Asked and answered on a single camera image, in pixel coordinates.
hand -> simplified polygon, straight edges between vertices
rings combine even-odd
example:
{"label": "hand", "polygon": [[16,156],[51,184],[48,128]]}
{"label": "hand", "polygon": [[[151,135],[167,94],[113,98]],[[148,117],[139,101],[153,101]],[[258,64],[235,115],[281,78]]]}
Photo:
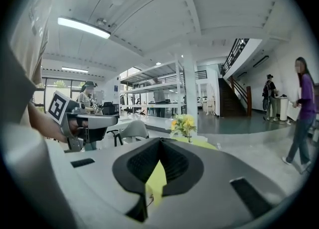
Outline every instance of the hand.
{"label": "hand", "polygon": [[69,121],[69,129],[73,135],[76,135],[79,131],[79,128],[87,128],[89,125],[88,121],[82,121],[82,125],[79,126],[76,119],[71,119]]}

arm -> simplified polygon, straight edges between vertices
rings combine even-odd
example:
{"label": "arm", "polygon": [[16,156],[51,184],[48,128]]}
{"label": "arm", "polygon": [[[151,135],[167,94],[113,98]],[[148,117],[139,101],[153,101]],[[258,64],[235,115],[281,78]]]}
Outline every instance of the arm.
{"label": "arm", "polygon": [[94,112],[94,111],[95,111],[94,108],[89,108],[89,107],[85,107],[85,110],[86,110],[87,112]]}
{"label": "arm", "polygon": [[274,90],[274,94],[275,94],[275,95],[278,94],[278,90],[276,89],[276,86],[275,86],[274,82],[271,82],[271,83],[270,83],[270,89],[271,89],[271,90]]}
{"label": "arm", "polygon": [[298,104],[305,104],[311,100],[314,96],[313,92],[313,84],[311,79],[307,75],[303,75],[302,78],[302,89],[301,89],[301,99],[296,101],[296,105]]}
{"label": "arm", "polygon": [[52,118],[40,112],[32,103],[28,104],[28,112],[32,128],[37,129],[45,137],[67,142],[60,126]]}
{"label": "arm", "polygon": [[[80,93],[79,97],[77,98],[77,102],[85,104],[85,97],[83,93]],[[91,107],[85,107],[86,112],[94,112],[95,109]]]}

shelf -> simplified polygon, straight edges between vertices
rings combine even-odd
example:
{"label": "shelf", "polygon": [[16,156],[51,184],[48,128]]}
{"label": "shelf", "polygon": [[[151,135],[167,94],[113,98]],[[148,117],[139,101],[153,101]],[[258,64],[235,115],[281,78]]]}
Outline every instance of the shelf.
{"label": "shelf", "polygon": [[[168,63],[156,65],[146,70],[134,73],[124,79],[121,79],[121,81],[129,82],[129,83],[138,83],[138,82],[150,80],[153,78],[160,78],[162,76],[166,76],[169,74],[176,74],[175,64],[176,64],[176,61],[171,61]],[[182,72],[183,69],[179,62],[178,62],[178,66],[180,71]]]}
{"label": "shelf", "polygon": [[149,92],[156,92],[156,91],[162,91],[162,90],[168,90],[168,89],[175,89],[177,88],[177,81],[171,81],[167,83],[162,83],[162,84],[157,84],[157,85],[152,85],[152,86],[147,86],[147,87],[142,87],[142,88],[135,88],[127,91],[122,91],[120,92],[121,95],[124,94],[143,94],[143,93],[149,93]]}
{"label": "shelf", "polygon": [[178,108],[178,103],[176,104],[137,104],[137,105],[121,105],[121,108]]}

stair railing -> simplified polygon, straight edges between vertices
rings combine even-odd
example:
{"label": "stair railing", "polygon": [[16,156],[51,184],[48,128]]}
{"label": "stair railing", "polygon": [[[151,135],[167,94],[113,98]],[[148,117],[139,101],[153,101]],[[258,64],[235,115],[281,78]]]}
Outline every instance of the stair railing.
{"label": "stair railing", "polygon": [[233,76],[229,78],[231,89],[235,92],[235,89],[243,98],[244,102],[247,104],[247,116],[251,116],[252,111],[252,100],[251,100],[251,87],[247,86],[246,90],[236,81]]}
{"label": "stair railing", "polygon": [[226,62],[222,66],[221,74],[224,76],[226,72],[232,67],[240,53],[244,50],[249,39],[235,39],[235,42],[227,56]]}

backpack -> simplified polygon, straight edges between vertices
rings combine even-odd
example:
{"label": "backpack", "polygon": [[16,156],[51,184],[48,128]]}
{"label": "backpack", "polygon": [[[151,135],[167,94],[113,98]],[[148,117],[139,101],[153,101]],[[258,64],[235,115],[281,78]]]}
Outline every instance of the backpack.
{"label": "backpack", "polygon": [[271,83],[271,81],[269,81],[269,83],[266,82],[264,89],[263,89],[263,97],[266,99],[271,96],[270,83]]}

